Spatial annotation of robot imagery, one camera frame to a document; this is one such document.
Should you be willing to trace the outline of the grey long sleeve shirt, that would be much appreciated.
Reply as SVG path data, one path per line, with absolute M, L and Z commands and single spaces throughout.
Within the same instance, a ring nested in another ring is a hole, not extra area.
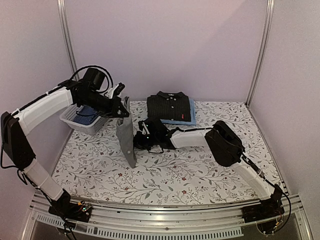
M 130 97 L 126 96 L 123 102 L 124 108 L 129 113 L 128 117 L 120 117 L 116 122 L 116 136 L 120 149 L 127 160 L 129 166 L 134 169 L 137 164 L 134 152 L 134 127 L 130 110 Z

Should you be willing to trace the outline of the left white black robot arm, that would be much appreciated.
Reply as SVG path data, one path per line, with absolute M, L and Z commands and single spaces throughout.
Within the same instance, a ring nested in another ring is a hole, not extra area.
M 0 117 L 1 147 L 0 155 L 11 160 L 11 165 L 2 165 L 3 169 L 16 169 L 24 174 L 24 181 L 31 181 L 50 200 L 55 201 L 55 209 L 63 216 L 74 213 L 74 205 L 66 200 L 68 194 L 51 177 L 38 160 L 33 147 L 56 145 L 50 135 L 62 139 L 62 125 L 58 114 L 71 106 L 88 106 L 98 116 L 107 118 L 128 117 L 129 112 L 120 97 L 125 88 L 123 83 L 115 84 L 111 74 L 103 67 L 88 65 L 80 68 L 85 71 L 80 80 L 71 76 L 53 89 L 43 93 L 14 112 L 4 112 Z

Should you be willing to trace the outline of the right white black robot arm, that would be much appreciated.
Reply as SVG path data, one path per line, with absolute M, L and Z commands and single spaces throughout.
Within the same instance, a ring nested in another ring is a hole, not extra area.
M 149 151 L 153 146 L 168 150 L 209 147 L 220 166 L 234 170 L 254 190 L 261 204 L 258 213 L 262 218 L 269 218 L 282 206 L 285 194 L 281 187 L 271 183 L 263 170 L 245 155 L 242 140 L 224 121 L 218 120 L 211 127 L 168 129 L 159 119 L 148 118 L 138 126 L 133 138 L 136 148 Z

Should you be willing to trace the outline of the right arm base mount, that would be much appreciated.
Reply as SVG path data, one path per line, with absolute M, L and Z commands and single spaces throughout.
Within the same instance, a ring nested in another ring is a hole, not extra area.
M 269 199 L 260 200 L 259 204 L 241 208 L 242 218 L 245 223 L 273 218 L 285 213 L 281 198 L 283 192 L 274 190 Z

